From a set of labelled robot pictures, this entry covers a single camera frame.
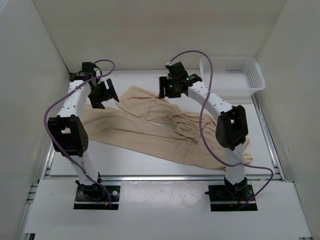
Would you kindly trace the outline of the beige trousers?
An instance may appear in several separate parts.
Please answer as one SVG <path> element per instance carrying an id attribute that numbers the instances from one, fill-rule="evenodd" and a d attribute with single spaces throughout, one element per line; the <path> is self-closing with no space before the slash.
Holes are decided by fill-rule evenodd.
<path id="1" fill-rule="evenodd" d="M 116 108 L 84 107 L 81 122 L 92 141 L 109 144 L 178 164 L 222 170 L 205 147 L 225 161 L 218 143 L 216 120 L 204 114 L 182 111 L 176 104 L 159 99 L 157 94 L 131 86 Z"/>

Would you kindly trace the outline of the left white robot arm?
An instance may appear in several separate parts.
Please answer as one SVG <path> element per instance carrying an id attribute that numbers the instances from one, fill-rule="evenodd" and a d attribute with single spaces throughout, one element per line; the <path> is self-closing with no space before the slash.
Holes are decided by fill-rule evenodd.
<path id="1" fill-rule="evenodd" d="M 87 153 L 89 137 L 81 116 L 86 100 L 94 109 L 104 109 L 102 103 L 111 99 L 119 100 L 111 79 L 100 81 L 95 71 L 72 73 L 68 94 L 60 111 L 55 117 L 45 118 L 54 149 L 73 166 L 80 190 L 93 200 L 105 198 L 108 202 L 111 200 L 110 192 L 102 185 L 100 174 Z"/>

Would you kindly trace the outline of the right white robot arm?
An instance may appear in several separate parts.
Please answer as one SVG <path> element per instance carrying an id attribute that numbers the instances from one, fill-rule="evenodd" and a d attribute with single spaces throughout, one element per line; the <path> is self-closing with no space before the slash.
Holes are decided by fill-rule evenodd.
<path id="1" fill-rule="evenodd" d="M 216 120 L 215 138 L 224 148 L 224 193 L 238 199 L 248 184 L 243 163 L 244 143 L 248 134 L 245 108 L 234 106 L 211 93 L 202 79 L 189 75 L 181 62 L 167 64 L 168 75 L 159 78 L 159 98 L 179 98 L 185 94 L 206 109 Z"/>

